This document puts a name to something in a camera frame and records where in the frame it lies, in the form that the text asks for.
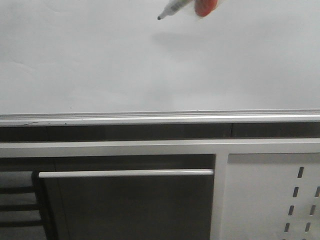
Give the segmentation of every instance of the white surface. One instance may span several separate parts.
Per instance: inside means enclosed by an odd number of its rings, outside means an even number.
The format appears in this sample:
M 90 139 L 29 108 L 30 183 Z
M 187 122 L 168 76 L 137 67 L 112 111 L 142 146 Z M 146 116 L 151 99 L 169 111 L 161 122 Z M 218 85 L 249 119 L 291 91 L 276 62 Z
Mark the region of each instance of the white surface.
M 212 169 L 154 169 L 115 171 L 50 171 L 39 172 L 39 178 L 93 178 L 93 177 L 141 177 L 141 176 L 199 176 L 213 175 Z
M 320 109 L 319 0 L 167 3 L 1 0 L 0 115 Z
M 228 158 L 222 240 L 318 240 L 320 154 L 234 154 Z M 304 167 L 302 178 L 297 178 Z M 295 187 L 299 187 L 293 198 Z M 289 216 L 290 206 L 294 206 Z M 285 233 L 286 223 L 290 223 Z M 309 232 L 306 224 L 311 223 Z

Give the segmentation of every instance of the metal handle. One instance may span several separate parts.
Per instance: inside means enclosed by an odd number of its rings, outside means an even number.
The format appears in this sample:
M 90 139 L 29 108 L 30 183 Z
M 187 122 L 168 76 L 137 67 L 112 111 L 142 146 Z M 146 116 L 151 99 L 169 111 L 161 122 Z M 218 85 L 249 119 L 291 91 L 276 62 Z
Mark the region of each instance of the metal handle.
M 93 178 L 93 177 L 139 177 L 139 176 L 200 176 L 213 175 L 212 169 L 159 169 L 116 171 L 48 171 L 39 172 L 39 178 Z

